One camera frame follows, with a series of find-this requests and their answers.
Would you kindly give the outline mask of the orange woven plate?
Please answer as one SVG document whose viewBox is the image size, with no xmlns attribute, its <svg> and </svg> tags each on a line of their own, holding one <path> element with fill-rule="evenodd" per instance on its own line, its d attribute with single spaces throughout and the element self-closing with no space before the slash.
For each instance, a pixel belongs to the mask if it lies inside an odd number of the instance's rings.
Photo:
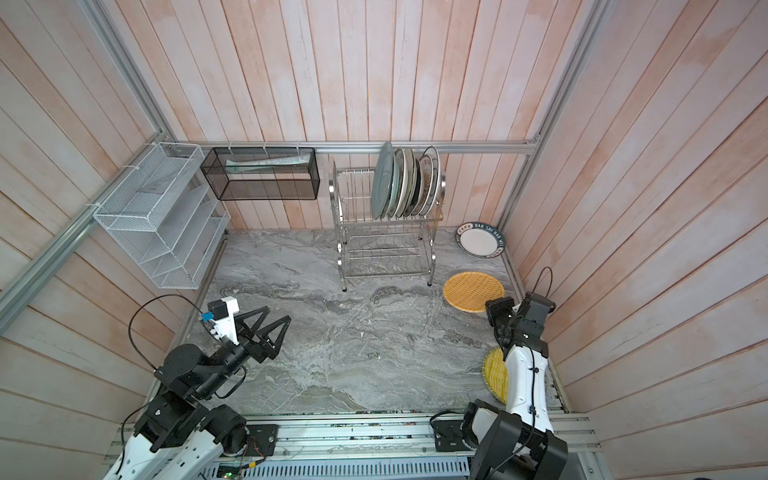
<svg viewBox="0 0 768 480">
<path fill-rule="evenodd" d="M 445 282 L 443 295 L 449 305 L 460 311 L 482 313 L 486 303 L 504 297 L 505 290 L 502 283 L 489 274 L 466 271 Z"/>
</svg>

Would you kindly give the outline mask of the white plate with black emblem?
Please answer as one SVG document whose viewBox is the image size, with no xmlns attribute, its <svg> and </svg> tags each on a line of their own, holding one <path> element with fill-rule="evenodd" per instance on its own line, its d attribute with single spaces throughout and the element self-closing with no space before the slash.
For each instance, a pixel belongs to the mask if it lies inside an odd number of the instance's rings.
<svg viewBox="0 0 768 480">
<path fill-rule="evenodd" d="M 435 146 L 429 146 L 424 151 L 424 153 L 431 160 L 431 163 L 432 163 L 432 175 L 431 175 L 427 201 L 425 202 L 424 208 L 421 211 L 421 214 L 426 216 L 429 214 L 429 212 L 437 203 L 437 196 L 440 191 L 441 185 L 443 184 L 443 168 L 442 168 L 442 162 L 440 160 L 439 152 L 437 151 Z"/>
</svg>

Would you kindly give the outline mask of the light green flower plate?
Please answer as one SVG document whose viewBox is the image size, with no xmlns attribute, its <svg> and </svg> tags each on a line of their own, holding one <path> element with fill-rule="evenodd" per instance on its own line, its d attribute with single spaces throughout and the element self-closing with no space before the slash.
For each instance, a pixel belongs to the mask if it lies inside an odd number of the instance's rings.
<svg viewBox="0 0 768 480">
<path fill-rule="evenodd" d="M 388 204 L 386 208 L 386 217 L 394 218 L 394 211 L 397 203 L 397 192 L 400 186 L 400 161 L 396 159 L 395 152 L 400 149 L 396 148 L 393 155 L 393 172 L 390 184 L 390 195 L 388 198 Z"/>
</svg>

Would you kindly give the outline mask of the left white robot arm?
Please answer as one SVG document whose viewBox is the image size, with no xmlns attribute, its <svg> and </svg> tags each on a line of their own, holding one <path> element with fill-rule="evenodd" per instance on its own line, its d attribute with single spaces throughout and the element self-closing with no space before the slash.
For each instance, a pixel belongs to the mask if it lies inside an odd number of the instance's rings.
<svg viewBox="0 0 768 480">
<path fill-rule="evenodd" d="M 201 323 L 219 343 L 211 355 L 194 344 L 175 347 L 156 368 L 160 387 L 139 408 L 131 435 L 122 435 L 121 454 L 108 479 L 193 479 L 221 456 L 240 461 L 242 474 L 273 455 L 278 427 L 250 427 L 226 404 L 208 407 L 219 389 L 246 363 L 273 360 L 281 351 L 290 316 L 266 320 L 261 307 L 241 312 L 233 297 L 212 301 Z"/>
</svg>

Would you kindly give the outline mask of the white plate with lettered rim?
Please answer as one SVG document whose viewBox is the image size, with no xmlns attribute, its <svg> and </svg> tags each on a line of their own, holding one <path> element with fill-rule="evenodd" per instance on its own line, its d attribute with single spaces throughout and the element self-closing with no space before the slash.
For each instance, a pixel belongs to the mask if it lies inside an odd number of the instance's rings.
<svg viewBox="0 0 768 480">
<path fill-rule="evenodd" d="M 498 257 L 506 247 L 501 231 L 483 222 L 467 222 L 460 225 L 454 238 L 462 251 L 478 258 Z"/>
</svg>

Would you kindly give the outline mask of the cream floral plate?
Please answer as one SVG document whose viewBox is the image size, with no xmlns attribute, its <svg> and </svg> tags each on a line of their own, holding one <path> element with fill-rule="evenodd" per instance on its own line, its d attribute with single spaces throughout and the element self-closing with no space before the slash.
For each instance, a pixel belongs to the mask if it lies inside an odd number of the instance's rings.
<svg viewBox="0 0 768 480">
<path fill-rule="evenodd" d="M 407 196 L 406 196 L 406 202 L 405 207 L 403 210 L 403 216 L 406 217 L 411 212 L 411 204 L 413 202 L 413 198 L 416 191 L 416 184 L 418 179 L 418 165 L 415 160 L 415 156 L 413 153 L 413 150 L 410 148 L 406 148 L 404 151 L 404 158 L 405 158 L 405 164 L 408 168 L 408 181 L 407 181 Z"/>
</svg>

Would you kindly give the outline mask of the grey green plain plate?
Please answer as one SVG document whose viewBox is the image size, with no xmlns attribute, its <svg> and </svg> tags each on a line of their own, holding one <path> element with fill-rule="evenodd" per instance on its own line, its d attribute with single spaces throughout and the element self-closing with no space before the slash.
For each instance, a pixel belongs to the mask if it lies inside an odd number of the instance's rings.
<svg viewBox="0 0 768 480">
<path fill-rule="evenodd" d="M 375 220 L 384 217 L 389 204 L 394 172 L 394 149 L 385 142 L 380 150 L 371 188 L 371 209 Z"/>
</svg>

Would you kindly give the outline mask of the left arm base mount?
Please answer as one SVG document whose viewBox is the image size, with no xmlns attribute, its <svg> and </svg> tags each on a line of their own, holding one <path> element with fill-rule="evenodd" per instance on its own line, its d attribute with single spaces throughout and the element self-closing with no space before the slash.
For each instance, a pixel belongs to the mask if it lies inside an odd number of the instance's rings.
<svg viewBox="0 0 768 480">
<path fill-rule="evenodd" d="M 277 424 L 247 425 L 244 416 L 227 405 L 219 405 L 203 418 L 200 429 L 210 433 L 225 456 L 272 456 L 278 433 Z"/>
</svg>

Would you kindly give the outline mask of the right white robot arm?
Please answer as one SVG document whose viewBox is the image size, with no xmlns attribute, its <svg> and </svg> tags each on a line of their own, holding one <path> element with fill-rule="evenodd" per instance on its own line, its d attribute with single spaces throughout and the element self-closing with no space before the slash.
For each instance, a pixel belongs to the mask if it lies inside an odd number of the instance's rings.
<svg viewBox="0 0 768 480">
<path fill-rule="evenodd" d="M 558 479 L 568 461 L 567 442 L 554 434 L 546 406 L 548 344 L 544 323 L 556 304 L 528 292 L 516 303 L 486 303 L 486 314 L 507 370 L 505 407 L 471 402 L 463 440 L 475 449 L 471 479 Z"/>
</svg>

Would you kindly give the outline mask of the dark blue oval plate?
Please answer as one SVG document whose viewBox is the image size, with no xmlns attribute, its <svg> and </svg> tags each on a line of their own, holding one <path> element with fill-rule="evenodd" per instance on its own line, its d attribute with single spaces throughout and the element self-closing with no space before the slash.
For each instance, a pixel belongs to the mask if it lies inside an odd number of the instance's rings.
<svg viewBox="0 0 768 480">
<path fill-rule="evenodd" d="M 408 214 L 410 216 L 413 216 L 415 214 L 416 206 L 419 202 L 419 198 L 421 195 L 421 166 L 420 166 L 420 160 L 415 159 L 414 160 L 414 173 L 413 173 L 413 179 L 414 179 L 414 188 L 411 196 L 411 202 L 409 204 L 409 210 Z"/>
</svg>

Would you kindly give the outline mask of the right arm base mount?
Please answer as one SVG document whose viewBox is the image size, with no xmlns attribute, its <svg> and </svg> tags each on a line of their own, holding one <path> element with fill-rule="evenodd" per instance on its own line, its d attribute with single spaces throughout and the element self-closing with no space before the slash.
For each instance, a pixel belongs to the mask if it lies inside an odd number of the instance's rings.
<svg viewBox="0 0 768 480">
<path fill-rule="evenodd" d="M 460 419 L 435 419 L 430 421 L 434 433 L 434 444 L 437 452 L 464 452 L 472 448 L 465 442 L 463 436 L 463 421 Z"/>
</svg>

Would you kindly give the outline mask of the stainless steel dish rack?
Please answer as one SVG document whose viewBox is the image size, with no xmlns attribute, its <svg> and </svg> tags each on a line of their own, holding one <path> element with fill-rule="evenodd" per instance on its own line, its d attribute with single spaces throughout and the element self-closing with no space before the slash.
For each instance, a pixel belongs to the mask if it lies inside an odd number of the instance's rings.
<svg viewBox="0 0 768 480">
<path fill-rule="evenodd" d="M 328 190 L 336 233 L 341 289 L 353 280 L 418 276 L 431 286 L 436 271 L 435 237 L 442 220 L 445 177 L 427 214 L 375 219 L 370 213 L 373 167 L 332 167 Z"/>
</svg>

